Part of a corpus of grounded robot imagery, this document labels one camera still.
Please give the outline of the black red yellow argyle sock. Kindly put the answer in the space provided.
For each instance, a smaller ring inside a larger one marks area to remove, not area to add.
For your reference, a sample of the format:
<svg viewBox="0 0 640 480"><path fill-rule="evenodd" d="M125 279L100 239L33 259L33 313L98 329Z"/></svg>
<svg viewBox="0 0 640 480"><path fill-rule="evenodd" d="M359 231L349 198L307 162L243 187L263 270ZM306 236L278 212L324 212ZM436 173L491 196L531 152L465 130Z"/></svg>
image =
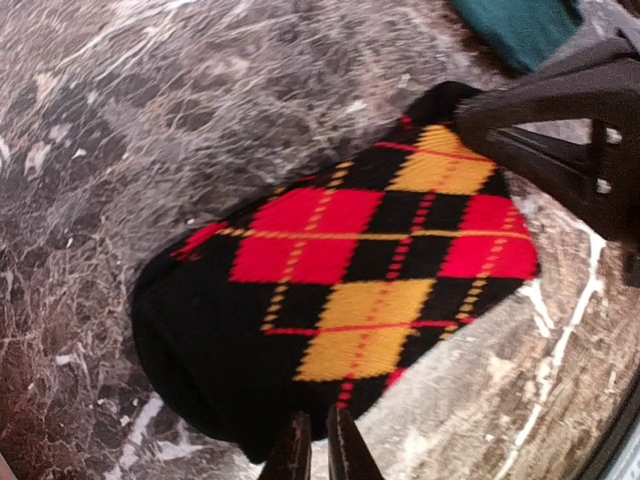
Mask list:
<svg viewBox="0 0 640 480"><path fill-rule="evenodd" d="M502 173L454 125L474 87L425 92L372 146L178 240L142 269L131 324L164 403L266 460L293 414L327 434L539 271Z"/></svg>

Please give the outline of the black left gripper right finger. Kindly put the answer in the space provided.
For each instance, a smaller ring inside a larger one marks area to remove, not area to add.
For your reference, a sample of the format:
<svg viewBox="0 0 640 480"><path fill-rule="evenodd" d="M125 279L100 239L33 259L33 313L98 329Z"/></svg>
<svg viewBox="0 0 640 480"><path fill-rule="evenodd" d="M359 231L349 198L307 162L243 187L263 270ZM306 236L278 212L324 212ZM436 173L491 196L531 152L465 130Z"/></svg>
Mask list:
<svg viewBox="0 0 640 480"><path fill-rule="evenodd" d="M331 480L384 480L348 410L332 406L327 429Z"/></svg>

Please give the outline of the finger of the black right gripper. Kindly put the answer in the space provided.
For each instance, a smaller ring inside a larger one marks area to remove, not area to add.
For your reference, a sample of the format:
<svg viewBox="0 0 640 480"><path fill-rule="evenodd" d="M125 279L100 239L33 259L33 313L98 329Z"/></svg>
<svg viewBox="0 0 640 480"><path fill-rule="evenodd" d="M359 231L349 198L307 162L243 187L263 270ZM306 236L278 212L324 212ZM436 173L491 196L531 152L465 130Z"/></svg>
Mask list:
<svg viewBox="0 0 640 480"><path fill-rule="evenodd" d="M639 284L639 40L613 37L461 101L463 143L524 177L628 254Z"/></svg>

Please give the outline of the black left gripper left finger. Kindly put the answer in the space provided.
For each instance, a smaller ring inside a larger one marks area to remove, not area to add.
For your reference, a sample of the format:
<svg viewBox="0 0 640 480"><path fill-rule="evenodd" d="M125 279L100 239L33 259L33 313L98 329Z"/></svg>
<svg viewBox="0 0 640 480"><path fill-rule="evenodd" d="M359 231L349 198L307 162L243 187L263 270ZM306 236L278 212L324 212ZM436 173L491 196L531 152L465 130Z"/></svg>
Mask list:
<svg viewBox="0 0 640 480"><path fill-rule="evenodd" d="M272 448L260 480L309 480L311 458L310 418L298 412Z"/></svg>

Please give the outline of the dark green sock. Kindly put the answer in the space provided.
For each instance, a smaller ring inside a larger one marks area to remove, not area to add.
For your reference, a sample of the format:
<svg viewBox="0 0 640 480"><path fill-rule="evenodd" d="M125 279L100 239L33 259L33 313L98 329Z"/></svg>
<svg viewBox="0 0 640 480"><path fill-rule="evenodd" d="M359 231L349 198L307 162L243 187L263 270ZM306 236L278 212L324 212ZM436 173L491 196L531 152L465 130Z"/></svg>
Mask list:
<svg viewBox="0 0 640 480"><path fill-rule="evenodd" d="M536 70L584 20L577 1L454 0L452 6L516 75Z"/></svg>

